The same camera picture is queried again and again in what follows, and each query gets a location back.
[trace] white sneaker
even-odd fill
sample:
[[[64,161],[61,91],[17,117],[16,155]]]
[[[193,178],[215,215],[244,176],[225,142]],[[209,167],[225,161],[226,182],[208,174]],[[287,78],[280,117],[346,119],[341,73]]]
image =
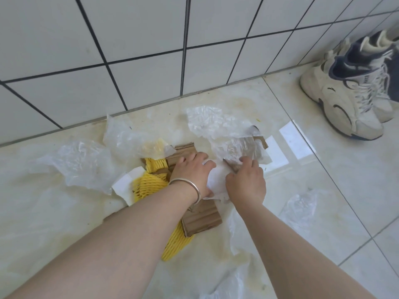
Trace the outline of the white sneaker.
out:
[[[330,56],[300,78],[302,90],[319,103],[329,123],[339,132],[360,140],[375,140],[384,129],[372,111],[370,70],[353,70],[345,58]]]
[[[369,82],[374,86],[373,111],[380,122],[391,120],[394,111],[388,95],[389,75],[385,59],[392,56],[391,44],[389,46],[374,46],[370,44],[370,38],[364,37],[350,44],[349,39],[341,41],[333,50],[333,56],[345,56],[345,63],[350,69],[378,69],[378,73],[369,77]]]

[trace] yellow foam net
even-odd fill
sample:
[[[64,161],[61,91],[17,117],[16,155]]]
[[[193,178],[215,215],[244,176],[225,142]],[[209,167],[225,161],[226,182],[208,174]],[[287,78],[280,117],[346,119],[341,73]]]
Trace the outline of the yellow foam net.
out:
[[[158,192],[159,190],[166,187],[168,184],[166,180],[166,173],[151,174],[158,171],[159,169],[168,168],[166,160],[154,160],[151,158],[146,158],[145,160],[146,172],[142,177],[139,177],[133,181],[134,202],[137,202],[147,197],[148,195]],[[167,242],[161,259],[163,261],[168,261],[169,259],[171,259],[186,245],[188,245],[192,241],[193,237],[194,235],[191,237],[184,236],[182,221],[179,221]]]

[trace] white paper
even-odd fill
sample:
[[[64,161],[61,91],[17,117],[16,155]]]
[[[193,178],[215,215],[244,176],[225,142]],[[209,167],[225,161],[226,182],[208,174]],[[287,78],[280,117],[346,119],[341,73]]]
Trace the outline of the white paper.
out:
[[[134,168],[129,173],[124,174],[112,185],[115,193],[122,197],[126,201],[128,206],[134,204],[132,182],[135,179],[143,176],[144,172],[145,170],[143,167]]]

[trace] shoe sole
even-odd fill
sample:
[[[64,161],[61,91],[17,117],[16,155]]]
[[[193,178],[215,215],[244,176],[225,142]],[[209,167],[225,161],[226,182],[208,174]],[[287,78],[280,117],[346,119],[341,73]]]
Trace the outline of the shoe sole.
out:
[[[315,102],[315,103],[321,108],[321,110],[323,111],[323,115],[324,115],[324,117],[326,118],[328,124],[329,124],[336,132],[338,132],[339,134],[343,135],[344,137],[352,138],[352,139],[354,139],[354,140],[361,140],[361,141],[373,141],[373,140],[376,140],[376,139],[380,138],[380,137],[383,135],[383,134],[382,134],[382,135],[380,135],[380,136],[378,136],[378,137],[376,137],[376,138],[373,138],[373,139],[368,139],[368,138],[364,138],[364,137],[361,137],[361,136],[356,135],[356,134],[353,134],[353,133],[351,133],[351,135],[348,135],[348,134],[342,132],[342,131],[339,130],[336,126],[334,126],[334,125],[332,124],[332,122],[328,119],[328,117],[327,117],[327,115],[326,115],[326,110],[324,109],[324,102],[323,102],[320,98],[318,99],[318,101],[312,99],[312,98],[307,94],[307,92],[303,89],[302,84],[301,84],[301,79],[299,80],[299,87],[302,89],[302,91],[304,92],[304,94],[305,94],[309,99],[311,99],[313,102]]]

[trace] forearm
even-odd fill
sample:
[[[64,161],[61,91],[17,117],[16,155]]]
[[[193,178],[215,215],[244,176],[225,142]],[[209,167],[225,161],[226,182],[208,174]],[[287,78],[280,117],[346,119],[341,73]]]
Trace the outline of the forearm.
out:
[[[278,298],[374,298],[264,206],[237,210]]]
[[[141,298],[195,190],[182,182],[146,197],[77,241],[14,298]]]

